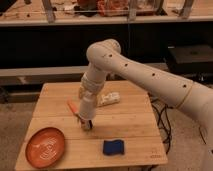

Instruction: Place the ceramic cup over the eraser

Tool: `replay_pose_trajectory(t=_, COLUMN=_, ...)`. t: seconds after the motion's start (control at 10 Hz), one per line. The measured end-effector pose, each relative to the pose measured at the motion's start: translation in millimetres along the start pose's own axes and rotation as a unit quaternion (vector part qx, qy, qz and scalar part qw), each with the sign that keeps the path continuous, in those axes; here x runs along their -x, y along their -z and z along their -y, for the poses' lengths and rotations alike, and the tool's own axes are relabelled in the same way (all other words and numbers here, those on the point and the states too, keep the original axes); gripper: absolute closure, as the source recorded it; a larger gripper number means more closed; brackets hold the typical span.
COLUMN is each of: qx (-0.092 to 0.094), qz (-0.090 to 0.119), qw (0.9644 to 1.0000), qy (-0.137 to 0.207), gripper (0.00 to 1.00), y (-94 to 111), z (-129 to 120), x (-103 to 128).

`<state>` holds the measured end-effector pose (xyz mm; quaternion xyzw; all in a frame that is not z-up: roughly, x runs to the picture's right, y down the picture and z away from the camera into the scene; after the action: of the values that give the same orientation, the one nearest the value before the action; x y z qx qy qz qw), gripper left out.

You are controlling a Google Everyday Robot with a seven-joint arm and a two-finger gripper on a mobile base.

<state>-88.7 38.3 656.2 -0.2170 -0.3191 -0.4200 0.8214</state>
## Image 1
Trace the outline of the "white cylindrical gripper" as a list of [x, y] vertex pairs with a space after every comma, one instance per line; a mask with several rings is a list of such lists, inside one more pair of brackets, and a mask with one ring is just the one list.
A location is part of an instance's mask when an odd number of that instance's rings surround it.
[[97, 106], [97, 95], [89, 91], [83, 91], [79, 95], [80, 106], [78, 116], [80, 118], [80, 123], [82, 129], [86, 128], [86, 121], [88, 130], [92, 130], [93, 123], [92, 119], [95, 117], [95, 110]]

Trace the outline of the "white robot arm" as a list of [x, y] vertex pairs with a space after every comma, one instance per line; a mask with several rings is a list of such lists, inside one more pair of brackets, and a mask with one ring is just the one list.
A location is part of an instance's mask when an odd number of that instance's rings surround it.
[[213, 157], [213, 89], [122, 56], [121, 47], [114, 39], [91, 44], [86, 56], [89, 66], [81, 80], [83, 94], [79, 110], [83, 120], [94, 118], [95, 96], [103, 88], [107, 74], [114, 72], [204, 126], [207, 130], [205, 154]]

